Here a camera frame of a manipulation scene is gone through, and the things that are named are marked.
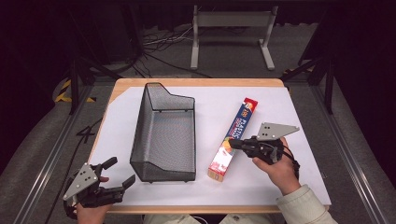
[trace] white sleeve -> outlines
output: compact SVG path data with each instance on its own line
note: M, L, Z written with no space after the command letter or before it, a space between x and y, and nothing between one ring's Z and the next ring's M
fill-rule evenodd
M276 202L288 224L337 223L307 185L276 199Z

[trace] person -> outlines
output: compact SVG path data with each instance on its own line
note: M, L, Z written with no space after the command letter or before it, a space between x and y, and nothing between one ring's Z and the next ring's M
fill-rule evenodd
M285 151L288 143L284 137L281 138ZM276 199L277 206L282 212L288 224L300 223L337 223L326 208L318 200L318 197L307 185L301 185L297 179L291 159L285 155L282 159L269 165L259 158L253 158L256 166L267 173L271 181L279 188L282 197ZM97 208L83 208L77 205L78 224L101 224L105 219L106 212L111 204ZM146 215L144 224L199 224L198 218L190 215ZM228 214L220 224L271 224L273 220L266 214Z

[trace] plastic wrap box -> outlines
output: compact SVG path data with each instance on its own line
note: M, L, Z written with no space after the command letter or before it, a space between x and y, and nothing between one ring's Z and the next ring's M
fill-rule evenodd
M215 158L209 166L207 174L211 178L220 182L223 181L225 173L227 172L227 168L231 162L231 159L233 158L233 154L235 153L235 149L231 148L228 140L241 139L242 134L244 133L246 127L248 126L248 122L253 115L257 103L257 101L245 98L245 101L239 108L239 111L236 114L230 129L226 133Z

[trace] person's hand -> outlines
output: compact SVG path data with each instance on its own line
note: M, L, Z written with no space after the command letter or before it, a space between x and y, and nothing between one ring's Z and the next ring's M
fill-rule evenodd
M108 177L100 177L101 182L107 182ZM80 203L77 204L78 224L102 224L105 220L106 212L113 204L107 204L95 208L84 208Z
M288 147L288 143L284 137L280 140L285 147ZM284 150L291 155L288 149L284 148ZM271 181L280 189L283 195L290 194L301 187L294 174L293 163L291 159L285 155L282 156L280 161L272 165L269 165L257 157L253 158L253 162L257 167L269 175Z

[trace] silver metal plate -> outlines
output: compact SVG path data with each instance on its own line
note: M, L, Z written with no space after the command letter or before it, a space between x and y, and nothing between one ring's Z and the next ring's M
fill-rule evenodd
M95 172L91 166L86 162L82 165L81 169L78 171L73 183L70 185L66 194L64 195L64 200L67 201L74 195L82 192L84 189L99 181Z
M299 130L300 128L297 126L264 122L259 129L257 139L259 141L276 140L280 137L283 137L290 133L295 133Z

